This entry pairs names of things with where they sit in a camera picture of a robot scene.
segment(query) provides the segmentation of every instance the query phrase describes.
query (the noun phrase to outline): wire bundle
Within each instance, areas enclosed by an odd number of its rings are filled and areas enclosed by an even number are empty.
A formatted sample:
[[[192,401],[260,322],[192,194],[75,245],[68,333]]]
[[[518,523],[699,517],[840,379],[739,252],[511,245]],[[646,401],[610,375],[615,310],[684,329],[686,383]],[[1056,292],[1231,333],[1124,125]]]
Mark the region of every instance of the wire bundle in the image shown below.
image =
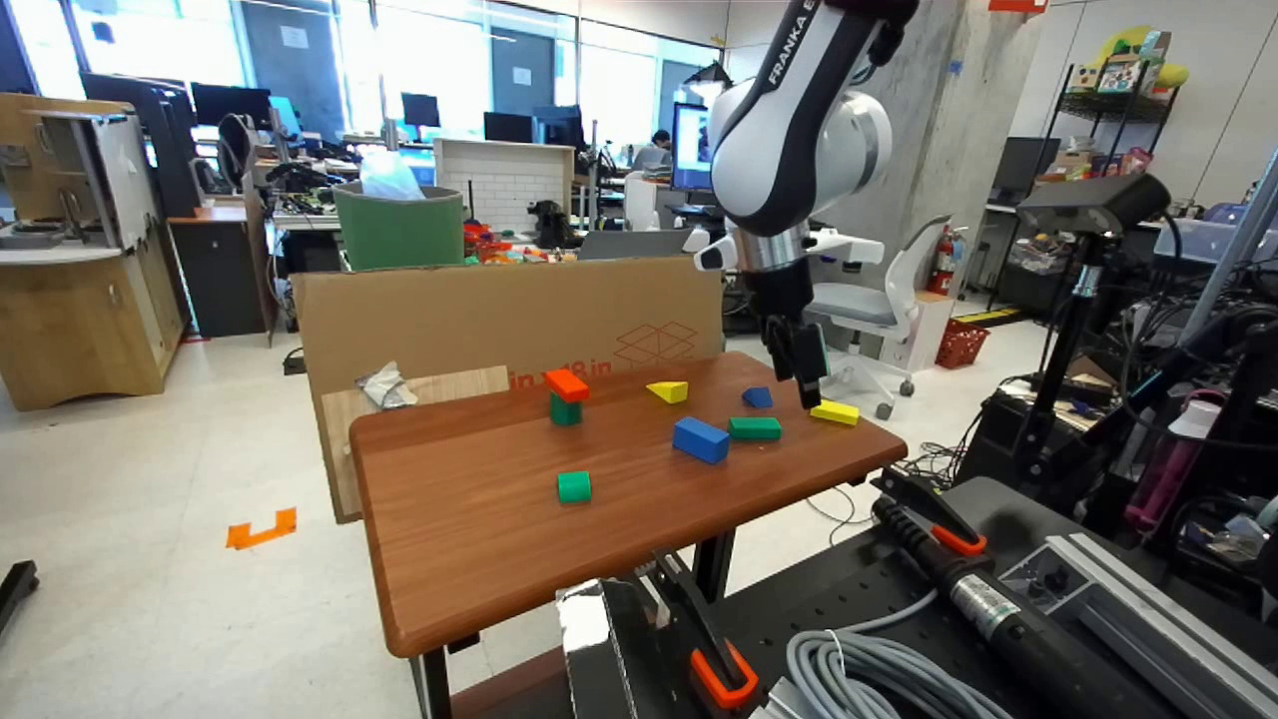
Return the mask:
[[[840,630],[799,630],[787,644],[787,668],[805,708],[817,719],[895,719],[899,712],[888,700],[895,695],[924,714],[1006,719],[994,700],[953,678],[927,654],[911,652],[908,644],[868,634],[920,614],[932,599],[936,590],[895,614],[851,623]]]

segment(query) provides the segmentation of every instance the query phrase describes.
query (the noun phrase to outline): floor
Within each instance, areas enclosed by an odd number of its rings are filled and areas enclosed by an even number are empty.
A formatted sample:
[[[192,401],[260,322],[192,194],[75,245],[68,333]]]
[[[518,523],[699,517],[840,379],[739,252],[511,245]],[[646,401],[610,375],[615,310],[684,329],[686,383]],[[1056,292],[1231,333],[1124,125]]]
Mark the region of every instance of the floor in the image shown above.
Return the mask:
[[[1034,322],[994,329],[973,367],[920,370],[888,427],[913,450],[957,442],[981,394],[1037,362],[1037,343]],[[278,375],[289,347],[188,343],[146,401],[20,414],[0,394],[0,569],[40,565],[40,590],[0,634],[3,719],[417,712],[378,634],[363,523],[332,523],[306,383]],[[868,517],[871,493],[748,523],[731,587],[848,539],[835,521],[851,502]],[[294,534],[222,546],[228,523],[270,523],[276,509],[298,511]],[[473,686],[557,644],[557,610],[518,614],[454,654],[451,678]]]

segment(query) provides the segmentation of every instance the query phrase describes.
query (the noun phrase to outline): blue block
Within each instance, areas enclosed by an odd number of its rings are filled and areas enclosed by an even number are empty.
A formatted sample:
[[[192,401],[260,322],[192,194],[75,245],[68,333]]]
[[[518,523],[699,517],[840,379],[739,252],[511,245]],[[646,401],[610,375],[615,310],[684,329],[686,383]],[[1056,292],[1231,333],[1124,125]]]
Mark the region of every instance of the blue block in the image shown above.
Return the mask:
[[[742,402],[748,402],[748,407],[770,407],[770,390],[766,390],[766,389],[748,389],[748,390],[742,390]]]
[[[684,414],[671,433],[671,447],[704,458],[704,462],[723,462],[727,458],[727,433],[716,423],[704,423],[694,414]]]

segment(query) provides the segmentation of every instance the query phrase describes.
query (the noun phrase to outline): person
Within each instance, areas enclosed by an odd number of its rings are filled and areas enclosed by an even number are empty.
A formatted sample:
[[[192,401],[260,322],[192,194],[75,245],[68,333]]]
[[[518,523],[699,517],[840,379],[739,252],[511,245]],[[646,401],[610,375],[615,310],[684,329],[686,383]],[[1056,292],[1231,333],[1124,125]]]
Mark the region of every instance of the person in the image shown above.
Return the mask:
[[[651,145],[635,153],[632,173],[671,173],[671,132],[651,132]]]

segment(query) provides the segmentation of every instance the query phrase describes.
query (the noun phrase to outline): green block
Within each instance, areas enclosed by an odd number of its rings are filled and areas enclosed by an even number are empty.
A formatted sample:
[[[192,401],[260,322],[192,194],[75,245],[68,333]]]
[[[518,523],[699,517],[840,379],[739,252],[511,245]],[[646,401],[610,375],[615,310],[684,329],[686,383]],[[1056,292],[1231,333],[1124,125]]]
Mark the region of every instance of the green block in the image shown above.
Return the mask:
[[[731,414],[727,421],[727,434],[736,442],[777,442],[783,438],[783,423],[775,414]]]
[[[551,423],[557,427],[584,423],[584,407],[578,402],[562,402],[559,394],[551,394]]]
[[[592,473],[559,473],[557,494],[559,502],[592,502],[595,494]]]

